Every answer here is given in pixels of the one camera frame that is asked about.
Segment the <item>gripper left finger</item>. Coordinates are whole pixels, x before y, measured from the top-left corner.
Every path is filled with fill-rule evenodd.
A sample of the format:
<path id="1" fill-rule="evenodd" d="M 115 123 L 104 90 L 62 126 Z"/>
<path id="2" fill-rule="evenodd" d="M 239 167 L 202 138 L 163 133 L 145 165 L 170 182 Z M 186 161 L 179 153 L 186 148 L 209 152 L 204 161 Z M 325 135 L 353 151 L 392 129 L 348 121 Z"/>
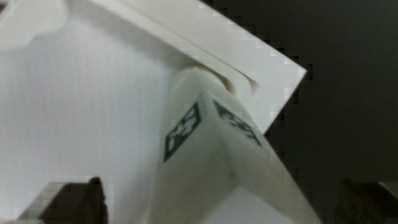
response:
<path id="1" fill-rule="evenodd" d="M 17 217 L 23 224 L 108 224 L 101 178 L 51 182 Z"/>

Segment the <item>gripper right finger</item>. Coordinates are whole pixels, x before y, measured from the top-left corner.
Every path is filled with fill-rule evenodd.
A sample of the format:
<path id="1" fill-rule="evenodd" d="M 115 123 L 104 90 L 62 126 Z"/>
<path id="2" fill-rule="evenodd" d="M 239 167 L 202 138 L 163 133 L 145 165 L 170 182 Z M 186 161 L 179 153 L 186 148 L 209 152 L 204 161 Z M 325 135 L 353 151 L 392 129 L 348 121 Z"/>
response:
<path id="1" fill-rule="evenodd" d="M 398 182 L 341 181 L 334 224 L 398 224 Z"/>

